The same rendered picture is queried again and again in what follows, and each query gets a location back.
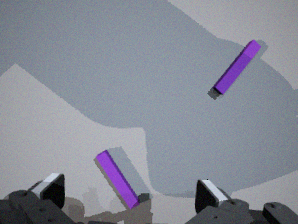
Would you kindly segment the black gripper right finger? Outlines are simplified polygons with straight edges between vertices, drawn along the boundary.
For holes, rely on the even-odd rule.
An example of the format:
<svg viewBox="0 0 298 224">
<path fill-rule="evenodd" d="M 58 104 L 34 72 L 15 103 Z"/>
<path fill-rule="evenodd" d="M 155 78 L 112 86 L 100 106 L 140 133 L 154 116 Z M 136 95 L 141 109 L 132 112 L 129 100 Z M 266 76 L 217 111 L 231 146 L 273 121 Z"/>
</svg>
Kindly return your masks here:
<svg viewBox="0 0 298 224">
<path fill-rule="evenodd" d="M 210 180 L 197 181 L 195 211 L 185 224 L 298 224 L 298 215 L 286 205 L 268 202 L 263 211 L 251 210 L 247 202 L 232 199 Z"/>
</svg>

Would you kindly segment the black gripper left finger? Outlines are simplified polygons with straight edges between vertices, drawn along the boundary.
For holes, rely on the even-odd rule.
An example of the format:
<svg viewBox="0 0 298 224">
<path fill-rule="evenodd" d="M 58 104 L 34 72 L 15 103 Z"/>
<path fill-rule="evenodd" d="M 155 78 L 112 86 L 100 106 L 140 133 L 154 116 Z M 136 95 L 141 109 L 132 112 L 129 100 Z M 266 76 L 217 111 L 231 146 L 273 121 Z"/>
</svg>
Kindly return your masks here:
<svg viewBox="0 0 298 224">
<path fill-rule="evenodd" d="M 28 190 L 11 192 L 9 199 L 0 200 L 0 224 L 84 224 L 75 223 L 61 210 L 64 202 L 64 174 L 52 173 Z"/>
</svg>

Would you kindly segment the purple rod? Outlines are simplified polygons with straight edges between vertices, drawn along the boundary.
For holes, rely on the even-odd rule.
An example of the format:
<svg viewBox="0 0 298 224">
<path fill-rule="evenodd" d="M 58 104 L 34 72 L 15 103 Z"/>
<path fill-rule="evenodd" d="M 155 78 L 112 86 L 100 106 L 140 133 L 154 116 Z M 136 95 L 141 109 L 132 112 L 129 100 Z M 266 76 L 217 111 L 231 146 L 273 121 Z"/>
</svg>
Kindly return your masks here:
<svg viewBox="0 0 298 224">
<path fill-rule="evenodd" d="M 250 41 L 212 88 L 223 95 L 260 48 L 255 40 Z"/>
<path fill-rule="evenodd" d="M 104 171 L 123 197 L 130 209 L 138 206 L 140 200 L 112 159 L 107 149 L 96 156 Z"/>
</svg>

